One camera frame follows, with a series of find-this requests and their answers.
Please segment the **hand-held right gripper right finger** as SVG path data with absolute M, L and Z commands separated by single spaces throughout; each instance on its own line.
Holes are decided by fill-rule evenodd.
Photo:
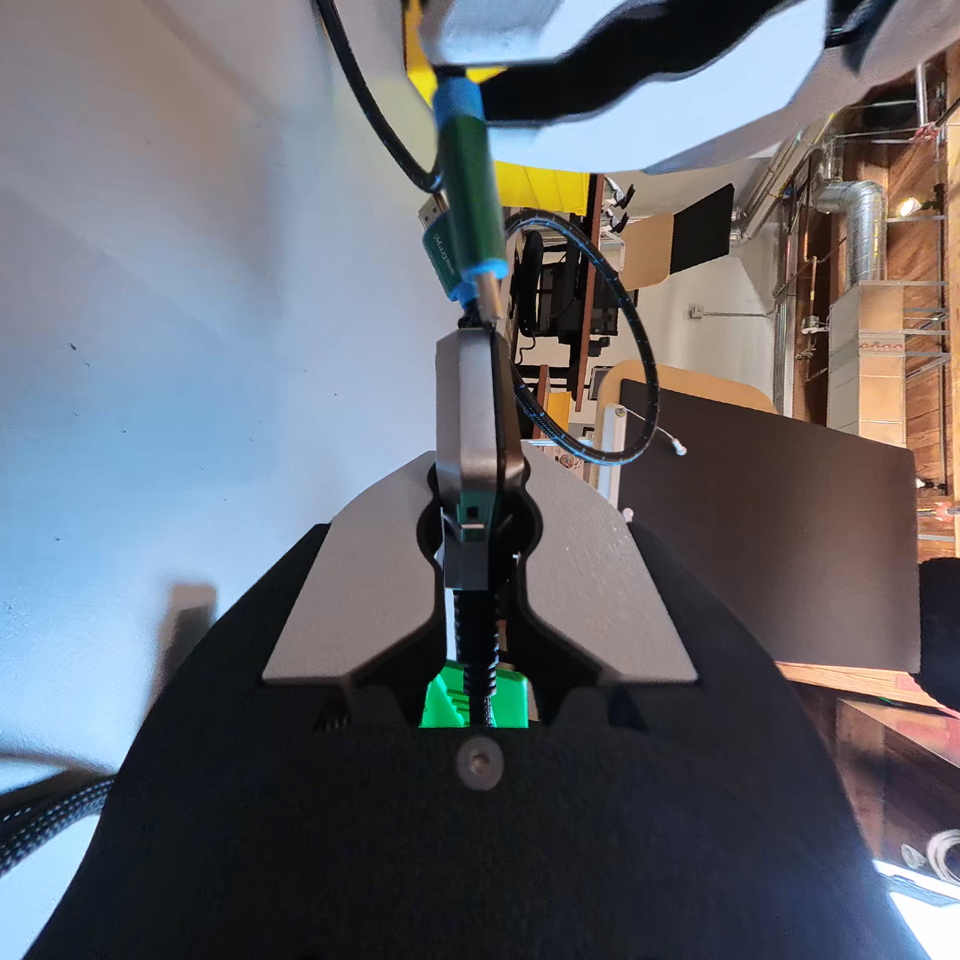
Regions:
M 626 520 L 574 471 L 523 444 L 508 650 L 535 691 L 690 685 L 698 673 Z

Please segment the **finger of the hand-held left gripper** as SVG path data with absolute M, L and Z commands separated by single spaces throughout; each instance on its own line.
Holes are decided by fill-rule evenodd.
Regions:
M 618 18 L 646 12 L 644 1 L 420 2 L 416 33 L 434 66 L 548 63 L 569 54 Z
M 484 81 L 498 161 L 651 171 L 785 108 L 824 52 L 828 2 L 645 2 L 568 54 Z

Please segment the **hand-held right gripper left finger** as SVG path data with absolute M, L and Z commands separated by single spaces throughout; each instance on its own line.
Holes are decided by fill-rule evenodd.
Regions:
M 267 685 L 428 684 L 447 659 L 428 450 L 331 521 L 263 670 Z

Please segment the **yellow plastic bin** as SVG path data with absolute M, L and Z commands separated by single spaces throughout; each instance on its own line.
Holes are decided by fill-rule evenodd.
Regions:
M 418 29 L 422 5 L 401 3 L 402 58 L 407 78 L 417 94 L 432 107 L 437 78 L 422 49 Z M 590 198 L 590 174 L 543 169 L 500 160 L 494 171 L 503 207 L 541 209 L 584 216 Z

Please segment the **braided hdmi cable green plugs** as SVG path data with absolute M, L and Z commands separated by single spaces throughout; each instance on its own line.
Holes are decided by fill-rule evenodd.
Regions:
M 513 398 L 531 423 L 560 448 L 599 466 L 624 466 L 636 461 L 658 431 L 659 376 L 651 343 L 637 307 L 617 274 L 594 243 L 575 225 L 546 210 L 524 208 L 504 220 L 491 156 L 479 85 L 457 68 L 441 68 L 433 110 L 438 136 L 431 171 L 414 160 L 382 113 L 359 67 L 343 22 L 333 2 L 313 3 L 354 97 L 366 120 L 410 182 L 424 193 L 443 189 L 449 204 L 454 259 L 461 279 L 479 290 L 482 279 L 499 280 L 506 266 L 506 239 L 526 226 L 555 229 L 570 241 L 602 276 L 615 294 L 636 343 L 646 377 L 647 405 L 641 415 L 638 440 L 624 451 L 585 446 L 566 433 L 526 388 L 519 370 L 510 365 Z

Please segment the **grey hdmi hub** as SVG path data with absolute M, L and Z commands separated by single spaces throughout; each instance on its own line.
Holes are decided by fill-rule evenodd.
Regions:
M 485 592 L 526 469 L 507 343 L 492 327 L 456 330 L 437 343 L 436 380 L 443 580 Z

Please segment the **black panel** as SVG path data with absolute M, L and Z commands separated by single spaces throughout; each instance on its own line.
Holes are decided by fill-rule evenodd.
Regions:
M 729 255 L 735 194 L 728 183 L 675 214 L 670 275 Z

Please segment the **tan cardboard sheet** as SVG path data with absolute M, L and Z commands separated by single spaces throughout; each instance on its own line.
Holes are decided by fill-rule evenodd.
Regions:
M 675 215 L 655 214 L 627 222 L 620 233 L 623 266 L 619 279 L 632 293 L 664 282 L 670 275 Z

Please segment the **green plastic bin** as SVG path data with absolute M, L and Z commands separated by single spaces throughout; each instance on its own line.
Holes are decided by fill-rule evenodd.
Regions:
M 527 729 L 527 679 L 508 669 L 496 669 L 496 687 L 490 700 L 493 726 Z M 422 729 L 463 729 L 470 726 L 469 698 L 464 691 L 464 668 L 448 661 L 427 687 L 419 726 Z

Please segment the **cluttered wooden desk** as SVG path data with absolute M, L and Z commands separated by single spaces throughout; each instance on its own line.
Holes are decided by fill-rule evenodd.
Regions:
M 582 406 L 589 390 L 589 362 L 618 333 L 619 302 L 582 247 L 553 222 L 524 222 L 515 231 L 508 297 L 509 339 L 522 378 L 537 376 L 537 346 L 568 350 L 565 365 L 548 366 L 547 381 L 570 392 Z

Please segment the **silver air duct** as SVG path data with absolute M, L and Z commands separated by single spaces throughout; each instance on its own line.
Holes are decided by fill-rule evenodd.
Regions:
M 784 208 L 786 234 L 810 211 L 840 218 L 847 287 L 885 281 L 887 273 L 886 189 L 874 178 L 846 177 L 846 147 L 857 141 L 831 122 L 803 128 L 775 153 L 764 196 Z

